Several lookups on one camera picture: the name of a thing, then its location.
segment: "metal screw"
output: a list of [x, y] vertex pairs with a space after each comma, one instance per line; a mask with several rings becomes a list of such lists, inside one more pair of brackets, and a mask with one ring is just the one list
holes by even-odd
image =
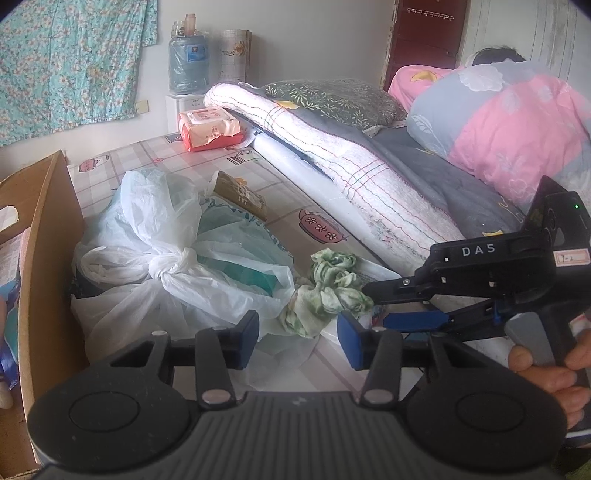
[[394, 395], [392, 395], [392, 392], [383, 390], [381, 388], [368, 390], [365, 392], [363, 397], [366, 401], [373, 405], [385, 405], [386, 403], [390, 403], [392, 400], [394, 400]]
[[220, 403], [226, 403], [232, 398], [231, 393], [228, 390], [221, 388], [212, 388], [206, 390], [201, 395], [201, 399], [209, 405], [219, 405]]

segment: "gray bedsheet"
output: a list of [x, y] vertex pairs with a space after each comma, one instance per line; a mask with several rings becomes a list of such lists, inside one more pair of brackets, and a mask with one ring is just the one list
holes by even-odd
[[515, 232], [521, 227], [520, 210], [469, 173], [422, 150], [406, 128], [383, 129], [373, 142], [392, 168], [433, 205], [449, 212], [465, 237]]

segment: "pink quilt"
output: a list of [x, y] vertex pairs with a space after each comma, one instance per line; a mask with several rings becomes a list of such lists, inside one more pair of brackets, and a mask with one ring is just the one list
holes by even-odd
[[416, 97], [407, 127], [523, 212], [542, 175], [591, 206], [591, 104], [535, 63], [449, 72]]

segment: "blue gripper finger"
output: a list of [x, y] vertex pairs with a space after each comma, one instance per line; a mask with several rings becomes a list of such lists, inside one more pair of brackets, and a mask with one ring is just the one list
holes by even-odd
[[430, 312], [391, 313], [384, 319], [386, 328], [401, 333], [432, 332], [449, 321], [449, 315], [439, 310]]
[[368, 358], [365, 347], [371, 343], [371, 332], [363, 328], [350, 312], [339, 313], [336, 331], [349, 365], [355, 370], [369, 368], [373, 359]]

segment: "green leaf pillow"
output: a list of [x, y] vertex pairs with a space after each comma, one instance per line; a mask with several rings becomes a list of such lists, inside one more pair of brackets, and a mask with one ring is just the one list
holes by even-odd
[[361, 80], [292, 80], [270, 83], [264, 91], [273, 100], [293, 102], [361, 130], [403, 127], [407, 116], [395, 98]]

